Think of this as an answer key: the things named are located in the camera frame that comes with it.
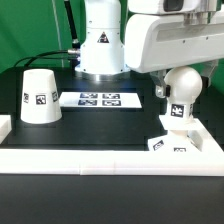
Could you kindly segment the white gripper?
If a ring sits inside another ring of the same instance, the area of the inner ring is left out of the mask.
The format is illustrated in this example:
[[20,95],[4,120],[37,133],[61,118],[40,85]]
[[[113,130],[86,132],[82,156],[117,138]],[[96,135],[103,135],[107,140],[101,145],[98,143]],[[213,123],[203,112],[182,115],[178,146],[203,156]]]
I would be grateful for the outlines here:
[[166,98],[171,87],[165,83],[167,71],[163,69],[204,62],[201,77],[203,87],[208,88],[217,59],[224,58],[223,44],[224,11],[203,25],[186,25],[183,15],[135,14],[126,26],[125,62],[139,73],[151,72],[156,96]]

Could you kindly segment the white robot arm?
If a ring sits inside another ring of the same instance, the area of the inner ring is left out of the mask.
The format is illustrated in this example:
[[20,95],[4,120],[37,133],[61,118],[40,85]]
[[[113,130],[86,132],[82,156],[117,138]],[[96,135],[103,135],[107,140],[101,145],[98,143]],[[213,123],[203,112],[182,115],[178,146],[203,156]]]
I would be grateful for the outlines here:
[[202,63],[211,78],[224,59],[222,0],[127,0],[125,35],[120,35],[119,0],[84,0],[86,39],[76,71],[109,80],[133,70],[151,75],[156,95],[169,95],[168,69]]

